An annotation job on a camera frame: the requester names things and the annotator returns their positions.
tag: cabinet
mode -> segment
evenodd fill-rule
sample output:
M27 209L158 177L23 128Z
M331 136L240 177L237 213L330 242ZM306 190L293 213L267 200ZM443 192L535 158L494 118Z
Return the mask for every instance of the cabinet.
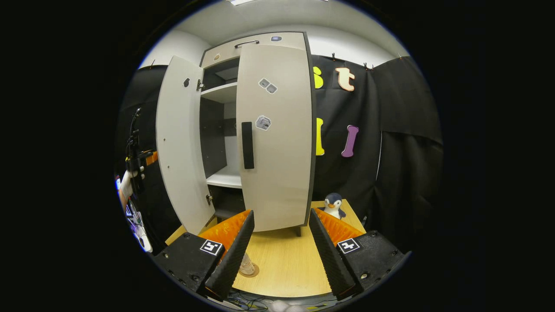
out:
M244 209L255 212L256 232L307 224L316 119L309 56L305 33L281 32L210 48L201 67L171 59L157 149L187 231Z

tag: black door handle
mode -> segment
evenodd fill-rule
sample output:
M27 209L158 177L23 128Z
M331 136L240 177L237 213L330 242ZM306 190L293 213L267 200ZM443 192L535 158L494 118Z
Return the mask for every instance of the black door handle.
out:
M236 45L235 45L235 48L237 49L237 48L239 48L239 46L242 45L242 44L245 44L245 43L252 43L252 42L254 42L254 44L259 44L259 43L260 43L260 41L258 41L258 40L247 41L247 42L243 42L243 43L236 44Z
M241 135L243 138L243 164L245 169L254 169L252 122L241 123Z

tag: black curtain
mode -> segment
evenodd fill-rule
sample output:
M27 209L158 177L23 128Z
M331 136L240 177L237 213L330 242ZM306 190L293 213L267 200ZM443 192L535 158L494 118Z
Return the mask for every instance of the black curtain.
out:
M316 116L323 119L316 156L313 200L337 192L366 230L376 229L401 251L412 249L437 204L443 146L436 104L411 57L374 69L312 56L324 85L316 89ZM355 90L338 83L335 68L355 76ZM354 155L341 155L347 126L359 128Z
M135 123L139 130L141 150L156 150L156 109L162 80L168 66L144 67L133 75L120 108L115 138L115 172L125 173L125 144L129 138L131 119L137 109L141 116ZM144 169L144 191L138 195L137 206L143 217L153 254L165 247L165 240L181 226L162 180L159 162Z
M343 60L312 56L324 85L315 90L316 117L321 127L324 155L316 156L312 200L324 200L329 193L339 193L349 201L359 219L363 219L369 206L380 156L380 106L376 84L370 70ZM355 76L350 83L353 91L339 86L336 68L346 67ZM359 128L354 155L341 155L347 142L347 127Z

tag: orange foam pad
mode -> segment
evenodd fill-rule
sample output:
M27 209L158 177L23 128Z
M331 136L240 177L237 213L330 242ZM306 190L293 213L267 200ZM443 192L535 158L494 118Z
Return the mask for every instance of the orange foam pad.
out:
M158 160L158 151L147 157L147 166L153 164Z
M323 212L320 209L314 210L320 218L320 221L322 221L324 228L326 228L327 234L330 236L331 241L334 242L334 246L337 246L337 243L339 243L340 241L358 237L364 234L363 232L353 228L352 226L339 220L338 218L335 218L334 216Z
M224 254L221 255L221 258L223 259L225 254L228 253L231 244L233 244L235 237L237 237L237 234L239 233L239 230L243 226L243 223L249 213L250 210L246 210L242 213L236 214L233 217L226 219L225 221L204 231L199 235L199 237L222 243L225 247Z

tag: door hinge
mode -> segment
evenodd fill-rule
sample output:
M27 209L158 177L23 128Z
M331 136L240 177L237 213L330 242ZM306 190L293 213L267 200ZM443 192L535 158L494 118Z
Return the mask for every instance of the door hinge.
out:
M200 90L201 88L204 88L204 85L203 85L202 82L200 82L200 79L199 79L199 81L196 83L196 90L198 91L198 90Z

